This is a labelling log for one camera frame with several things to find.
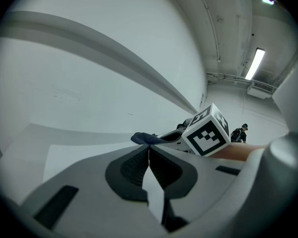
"ceiling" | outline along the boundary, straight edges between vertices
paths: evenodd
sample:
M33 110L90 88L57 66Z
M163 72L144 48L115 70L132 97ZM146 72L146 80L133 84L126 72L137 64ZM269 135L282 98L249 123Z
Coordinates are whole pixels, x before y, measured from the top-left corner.
M298 28L277 4L261 0L176 1L191 23L207 73L245 77L256 48L262 48L265 55L253 79L277 87L298 57Z

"ceiling light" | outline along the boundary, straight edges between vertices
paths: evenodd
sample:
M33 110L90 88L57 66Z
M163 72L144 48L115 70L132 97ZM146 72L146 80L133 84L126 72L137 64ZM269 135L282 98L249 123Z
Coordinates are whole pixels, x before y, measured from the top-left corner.
M252 77L254 76L255 72L258 69L260 62L263 59L264 54L265 54L265 51L263 49L259 49L259 48L256 49L256 54L255 54L254 60L252 62L252 65L249 68L249 71L248 71L245 79L248 79L248 80L252 79Z
M270 1L270 0L262 0L263 2L265 3L269 3L269 4L274 4L275 2L274 1Z

